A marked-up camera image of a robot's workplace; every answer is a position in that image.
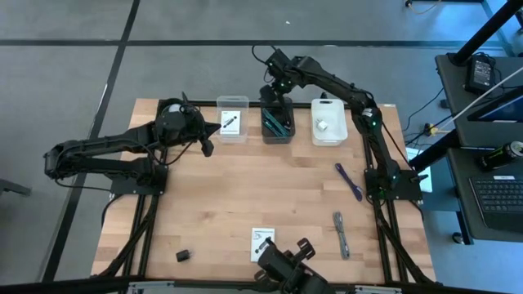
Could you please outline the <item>clear plastic bin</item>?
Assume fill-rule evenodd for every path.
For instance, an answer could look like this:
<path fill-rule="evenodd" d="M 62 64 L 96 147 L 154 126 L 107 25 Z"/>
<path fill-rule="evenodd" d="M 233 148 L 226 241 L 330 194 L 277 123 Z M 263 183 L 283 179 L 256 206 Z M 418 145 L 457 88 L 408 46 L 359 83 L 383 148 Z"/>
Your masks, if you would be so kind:
<path fill-rule="evenodd" d="M 223 136 L 220 130 L 218 140 L 223 144 L 243 144 L 248 137 L 248 111 L 249 99 L 247 96 L 218 96 L 217 97 L 217 122 L 221 124 L 221 112 L 235 110 L 241 112 L 240 133 L 238 135 Z"/>

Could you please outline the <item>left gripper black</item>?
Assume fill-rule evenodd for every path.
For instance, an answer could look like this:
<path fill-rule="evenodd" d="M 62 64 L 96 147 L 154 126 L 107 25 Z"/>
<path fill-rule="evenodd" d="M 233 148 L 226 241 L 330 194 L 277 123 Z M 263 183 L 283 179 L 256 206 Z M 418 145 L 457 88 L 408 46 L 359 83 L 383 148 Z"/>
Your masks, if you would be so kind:
<path fill-rule="evenodd" d="M 175 146 L 201 140 L 201 150 L 208 158 L 212 156 L 214 145 L 209 139 L 221 129 L 220 123 L 205 122 L 199 110 L 186 100 L 161 100 L 156 114 L 156 132 L 159 142 L 165 146 Z"/>

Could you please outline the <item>dark tilted screen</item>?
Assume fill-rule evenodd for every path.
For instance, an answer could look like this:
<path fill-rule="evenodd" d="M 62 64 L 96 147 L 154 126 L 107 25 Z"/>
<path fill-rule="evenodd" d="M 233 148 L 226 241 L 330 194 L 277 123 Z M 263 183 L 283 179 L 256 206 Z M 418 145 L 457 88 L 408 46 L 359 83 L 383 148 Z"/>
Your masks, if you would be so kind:
<path fill-rule="evenodd" d="M 480 107 L 467 119 L 477 122 L 523 123 L 523 87 L 513 89 L 486 106 Z"/>

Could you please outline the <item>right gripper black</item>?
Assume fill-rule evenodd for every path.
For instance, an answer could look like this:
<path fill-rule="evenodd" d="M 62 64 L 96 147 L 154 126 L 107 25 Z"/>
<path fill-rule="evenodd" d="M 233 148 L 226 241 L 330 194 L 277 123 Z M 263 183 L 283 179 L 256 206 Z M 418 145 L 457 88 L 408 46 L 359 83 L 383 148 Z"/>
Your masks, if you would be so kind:
<path fill-rule="evenodd" d="M 276 79 L 272 83 L 272 91 L 275 99 L 279 102 L 277 107 L 277 120 L 285 122 L 286 127 L 293 126 L 293 105 L 286 104 L 285 96 L 293 89 L 293 82 L 288 79 Z"/>

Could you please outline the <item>black green drink can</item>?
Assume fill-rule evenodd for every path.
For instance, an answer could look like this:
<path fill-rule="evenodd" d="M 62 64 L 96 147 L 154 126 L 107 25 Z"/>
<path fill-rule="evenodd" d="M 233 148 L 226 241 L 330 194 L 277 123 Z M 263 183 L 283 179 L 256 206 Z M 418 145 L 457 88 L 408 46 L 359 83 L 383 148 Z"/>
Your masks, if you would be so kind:
<path fill-rule="evenodd" d="M 490 171 L 520 159 L 523 159 L 523 142 L 512 141 L 479 157 L 479 164 L 484 170 Z"/>

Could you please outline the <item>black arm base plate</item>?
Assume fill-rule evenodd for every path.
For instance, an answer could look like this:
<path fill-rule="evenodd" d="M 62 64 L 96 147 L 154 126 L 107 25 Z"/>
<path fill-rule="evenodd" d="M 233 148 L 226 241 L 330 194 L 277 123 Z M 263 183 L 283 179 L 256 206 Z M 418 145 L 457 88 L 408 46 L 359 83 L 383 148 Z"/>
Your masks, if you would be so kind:
<path fill-rule="evenodd" d="M 377 169 L 364 171 L 366 194 L 371 199 L 413 200 L 422 199 L 420 178 L 415 171 L 399 170 L 395 175 L 381 175 Z"/>
<path fill-rule="evenodd" d="M 163 165 L 154 167 L 154 175 L 149 184 L 139 184 L 134 178 L 112 180 L 110 192 L 113 194 L 156 195 L 166 189 L 168 168 Z"/>

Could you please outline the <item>black keyboard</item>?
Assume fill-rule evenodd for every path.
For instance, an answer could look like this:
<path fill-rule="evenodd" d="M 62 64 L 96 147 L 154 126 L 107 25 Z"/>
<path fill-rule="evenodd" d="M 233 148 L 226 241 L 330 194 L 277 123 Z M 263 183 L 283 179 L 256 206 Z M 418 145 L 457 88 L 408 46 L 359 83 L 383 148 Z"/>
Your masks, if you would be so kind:
<path fill-rule="evenodd" d="M 523 175 L 475 176 L 469 184 L 488 228 L 523 234 Z"/>

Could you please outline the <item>black diagonal pole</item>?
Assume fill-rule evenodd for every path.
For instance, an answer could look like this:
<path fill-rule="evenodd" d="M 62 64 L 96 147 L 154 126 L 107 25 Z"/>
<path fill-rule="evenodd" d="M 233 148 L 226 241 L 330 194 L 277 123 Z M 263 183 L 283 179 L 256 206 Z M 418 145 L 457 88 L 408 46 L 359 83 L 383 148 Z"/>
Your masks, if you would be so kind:
<path fill-rule="evenodd" d="M 507 0 L 457 53 L 448 54 L 449 61 L 456 66 L 465 64 L 522 7 L 523 0 Z"/>

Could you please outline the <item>white paper sheet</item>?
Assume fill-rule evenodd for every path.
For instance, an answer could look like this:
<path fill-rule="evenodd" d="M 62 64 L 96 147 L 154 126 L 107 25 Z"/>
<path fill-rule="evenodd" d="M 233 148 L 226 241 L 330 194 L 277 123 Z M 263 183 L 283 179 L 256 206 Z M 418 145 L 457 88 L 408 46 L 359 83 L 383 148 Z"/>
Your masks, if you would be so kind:
<path fill-rule="evenodd" d="M 407 147 L 406 151 L 407 151 L 408 160 L 414 159 L 416 156 L 420 155 L 423 152 L 422 149 L 414 149 L 414 148 L 410 148 L 410 147 Z M 433 191 L 432 181 L 431 181 L 431 168 L 430 167 L 425 168 L 424 170 L 422 170 L 420 172 L 420 175 L 425 176 L 425 178 L 420 182 L 421 191 L 425 192 L 425 193 L 431 193 Z"/>

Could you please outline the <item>white thin rod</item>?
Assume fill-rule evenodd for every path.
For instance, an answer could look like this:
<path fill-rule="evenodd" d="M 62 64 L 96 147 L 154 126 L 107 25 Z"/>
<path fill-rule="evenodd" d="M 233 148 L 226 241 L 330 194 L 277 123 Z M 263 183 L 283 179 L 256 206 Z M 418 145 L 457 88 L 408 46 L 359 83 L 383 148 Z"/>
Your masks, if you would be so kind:
<path fill-rule="evenodd" d="M 477 97 L 473 102 L 471 102 L 469 105 L 467 105 L 464 109 L 462 109 L 459 113 L 452 116 L 450 120 L 448 120 L 445 124 L 443 124 L 441 127 L 439 127 L 440 131 L 443 131 L 448 125 L 450 125 L 453 121 L 455 121 L 457 118 L 462 116 L 464 113 L 466 113 L 472 106 L 477 104 L 480 100 L 487 97 L 492 91 L 496 90 L 497 88 L 501 87 L 505 82 L 510 80 L 512 77 L 519 74 L 519 72 L 523 71 L 523 66 L 521 66 L 518 70 L 508 75 L 506 78 L 492 86 L 486 93 L 482 94 L 481 96 Z"/>

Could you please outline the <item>black side desk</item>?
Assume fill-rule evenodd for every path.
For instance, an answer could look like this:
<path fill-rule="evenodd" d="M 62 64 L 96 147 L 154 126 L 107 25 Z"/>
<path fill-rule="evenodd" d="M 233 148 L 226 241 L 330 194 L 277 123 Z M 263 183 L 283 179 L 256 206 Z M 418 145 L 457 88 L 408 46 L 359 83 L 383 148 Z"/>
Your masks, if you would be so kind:
<path fill-rule="evenodd" d="M 476 165 L 476 159 L 487 153 L 488 150 L 479 149 L 449 149 L 447 151 L 449 168 L 452 171 L 461 213 L 467 225 L 467 233 L 471 238 L 477 240 L 523 243 L 523 233 L 491 229 L 484 224 L 469 183 L 469 178 L 475 176 L 490 178 L 493 176 L 523 176 L 523 160 L 497 170 L 483 172 Z"/>
<path fill-rule="evenodd" d="M 453 65 L 447 55 L 436 56 L 435 62 L 450 111 L 455 115 L 477 98 L 476 94 L 463 88 L 467 68 Z M 449 129 L 456 132 L 459 144 L 465 147 L 494 148 L 509 141 L 523 142 L 523 122 L 477 122 L 467 119 L 470 114 L 488 103 L 489 100 L 483 98 L 448 125 Z"/>

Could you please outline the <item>grey plastic bin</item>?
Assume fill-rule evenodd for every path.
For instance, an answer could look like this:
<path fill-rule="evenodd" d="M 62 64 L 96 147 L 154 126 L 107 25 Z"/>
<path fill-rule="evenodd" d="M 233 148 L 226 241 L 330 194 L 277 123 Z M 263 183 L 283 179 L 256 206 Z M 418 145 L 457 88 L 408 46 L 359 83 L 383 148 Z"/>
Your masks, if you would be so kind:
<path fill-rule="evenodd" d="M 285 96 L 286 104 L 293 104 L 292 100 Z M 265 144 L 288 144 L 295 135 L 295 121 L 293 115 L 293 126 L 286 127 L 285 122 L 277 120 L 278 101 L 264 103 L 261 101 L 261 134 Z"/>

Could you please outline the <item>white plastic bin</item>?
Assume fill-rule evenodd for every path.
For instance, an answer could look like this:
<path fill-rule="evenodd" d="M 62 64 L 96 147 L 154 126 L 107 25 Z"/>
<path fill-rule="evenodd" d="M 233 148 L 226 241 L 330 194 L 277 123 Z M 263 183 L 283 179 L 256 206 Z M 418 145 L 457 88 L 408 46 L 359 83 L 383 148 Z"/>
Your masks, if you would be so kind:
<path fill-rule="evenodd" d="M 324 120 L 329 126 L 320 131 L 316 124 Z M 337 99 L 314 99 L 311 102 L 311 139 L 316 146 L 338 146 L 348 137 L 344 104 Z"/>

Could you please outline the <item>black power brick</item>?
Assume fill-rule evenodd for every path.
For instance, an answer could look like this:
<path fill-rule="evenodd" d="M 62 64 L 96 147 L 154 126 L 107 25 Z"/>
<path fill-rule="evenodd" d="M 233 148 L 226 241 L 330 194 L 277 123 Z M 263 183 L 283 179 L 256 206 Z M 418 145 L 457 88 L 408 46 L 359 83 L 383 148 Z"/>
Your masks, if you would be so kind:
<path fill-rule="evenodd" d="M 467 66 L 464 89 L 481 95 L 494 85 L 494 69 L 491 60 L 485 56 L 473 56 Z"/>

